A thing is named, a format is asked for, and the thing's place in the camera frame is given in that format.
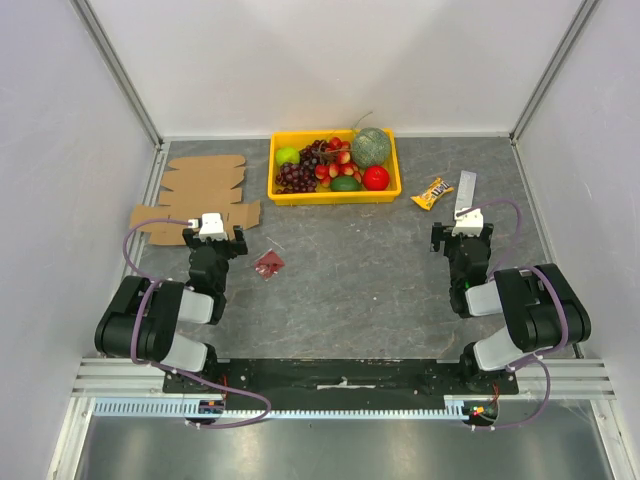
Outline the brown cardboard box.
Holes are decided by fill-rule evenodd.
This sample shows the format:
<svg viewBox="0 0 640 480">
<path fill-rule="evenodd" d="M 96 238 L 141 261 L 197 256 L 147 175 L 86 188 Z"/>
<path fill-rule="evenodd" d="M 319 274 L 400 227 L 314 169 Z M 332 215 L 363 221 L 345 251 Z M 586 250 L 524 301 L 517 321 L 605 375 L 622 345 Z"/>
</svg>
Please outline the brown cardboard box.
<svg viewBox="0 0 640 480">
<path fill-rule="evenodd" d="M 187 221 L 205 213 L 219 213 L 228 234 L 235 226 L 248 230 L 260 224 L 261 203 L 242 201 L 244 156 L 181 157 L 168 166 L 156 204 L 136 205 L 130 216 L 132 227 L 158 218 Z"/>
</svg>

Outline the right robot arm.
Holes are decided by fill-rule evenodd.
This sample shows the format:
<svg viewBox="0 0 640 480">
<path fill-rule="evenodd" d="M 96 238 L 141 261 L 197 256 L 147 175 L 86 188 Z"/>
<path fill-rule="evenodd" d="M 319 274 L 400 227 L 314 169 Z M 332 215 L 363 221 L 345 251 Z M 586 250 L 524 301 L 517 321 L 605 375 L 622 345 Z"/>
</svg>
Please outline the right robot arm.
<svg viewBox="0 0 640 480">
<path fill-rule="evenodd" d="M 509 367 L 582 343 L 591 320 L 569 282 L 554 263 L 489 272 L 493 225 L 477 235 L 440 222 L 432 224 L 431 250 L 449 265 L 449 298 L 462 318 L 501 314 L 505 326 L 468 344 L 460 355 L 458 381 L 477 394 Z"/>
</svg>

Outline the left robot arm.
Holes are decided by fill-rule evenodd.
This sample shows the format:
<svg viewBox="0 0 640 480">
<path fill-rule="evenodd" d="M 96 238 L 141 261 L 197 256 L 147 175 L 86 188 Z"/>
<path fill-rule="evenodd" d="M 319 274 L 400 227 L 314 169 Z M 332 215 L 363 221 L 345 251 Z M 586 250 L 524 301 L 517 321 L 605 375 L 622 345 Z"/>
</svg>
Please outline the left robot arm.
<svg viewBox="0 0 640 480">
<path fill-rule="evenodd" d="M 229 262 L 248 249 L 241 226 L 228 237 L 222 228 L 206 227 L 202 218 L 185 227 L 183 239 L 190 250 L 188 280 L 125 277 L 97 325 L 94 344 L 106 356 L 167 367 L 196 392 L 208 393 L 220 378 L 215 348 L 186 338 L 177 327 L 219 323 Z"/>
</svg>

